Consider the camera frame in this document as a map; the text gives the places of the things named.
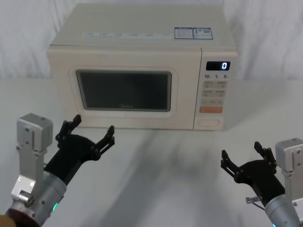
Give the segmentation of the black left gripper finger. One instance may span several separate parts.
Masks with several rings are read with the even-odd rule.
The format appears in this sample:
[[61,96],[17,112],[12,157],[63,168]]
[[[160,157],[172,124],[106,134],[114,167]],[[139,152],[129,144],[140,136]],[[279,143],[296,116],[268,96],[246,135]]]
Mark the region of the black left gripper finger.
[[67,135],[70,135],[71,132],[78,127],[78,125],[81,123],[81,115],[77,114],[72,121],[63,121],[63,124],[60,128],[59,133],[55,136],[55,139],[58,142],[61,142],[66,138]]
[[104,138],[91,147],[90,154],[91,154],[91,159],[93,161],[99,160],[101,155],[104,154],[115,144],[114,133],[115,133],[115,128],[113,125],[111,125],[108,128]]

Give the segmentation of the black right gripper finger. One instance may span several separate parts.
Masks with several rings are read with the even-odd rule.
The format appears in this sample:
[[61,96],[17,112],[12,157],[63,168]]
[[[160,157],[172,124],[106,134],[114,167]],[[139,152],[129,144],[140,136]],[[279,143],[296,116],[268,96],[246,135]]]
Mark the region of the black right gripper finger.
[[254,143],[254,149],[262,156],[268,165],[276,167],[276,160],[271,148],[264,148],[258,141],[256,141]]
[[230,160],[226,150],[222,150],[221,157],[221,168],[225,170],[231,177],[239,178],[240,169]]

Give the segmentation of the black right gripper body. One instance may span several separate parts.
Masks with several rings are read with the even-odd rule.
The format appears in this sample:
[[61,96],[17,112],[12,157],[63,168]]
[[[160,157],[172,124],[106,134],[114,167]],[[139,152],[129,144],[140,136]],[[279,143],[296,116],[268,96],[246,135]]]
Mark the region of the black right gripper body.
[[234,181],[250,186],[260,197],[261,203],[267,204],[273,198],[285,194],[285,188],[275,176],[276,169],[265,160],[247,162],[235,171]]

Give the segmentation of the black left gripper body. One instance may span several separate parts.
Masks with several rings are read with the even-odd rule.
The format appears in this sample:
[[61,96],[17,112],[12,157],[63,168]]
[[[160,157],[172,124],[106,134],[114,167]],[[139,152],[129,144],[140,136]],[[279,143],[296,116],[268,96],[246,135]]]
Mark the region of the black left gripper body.
[[91,140],[69,135],[58,142],[59,150],[44,167],[44,170],[57,176],[68,185],[81,165],[86,161],[97,161],[101,154]]

